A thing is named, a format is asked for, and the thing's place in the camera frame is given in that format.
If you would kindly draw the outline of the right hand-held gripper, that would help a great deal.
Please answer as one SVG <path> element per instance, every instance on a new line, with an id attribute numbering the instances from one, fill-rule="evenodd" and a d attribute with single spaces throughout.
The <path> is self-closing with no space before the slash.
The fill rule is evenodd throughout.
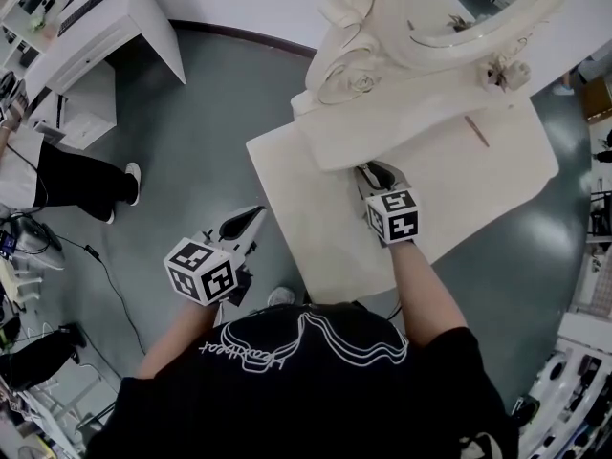
<path id="1" fill-rule="evenodd" d="M 354 173 L 360 197 L 367 198 L 368 225 L 381 242 L 388 246 L 415 239 L 420 233 L 418 198 L 403 172 L 372 161 L 369 167 L 357 166 Z M 394 191 L 380 194 L 382 190 Z"/>

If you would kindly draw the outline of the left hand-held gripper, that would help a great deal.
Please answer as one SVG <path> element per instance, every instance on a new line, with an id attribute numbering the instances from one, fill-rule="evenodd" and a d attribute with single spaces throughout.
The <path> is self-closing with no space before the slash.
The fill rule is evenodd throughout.
<path id="1" fill-rule="evenodd" d="M 246 259 L 266 215 L 263 206 L 238 209 L 219 229 L 182 238 L 164 258 L 173 291 L 201 306 L 240 305 L 252 284 Z"/>

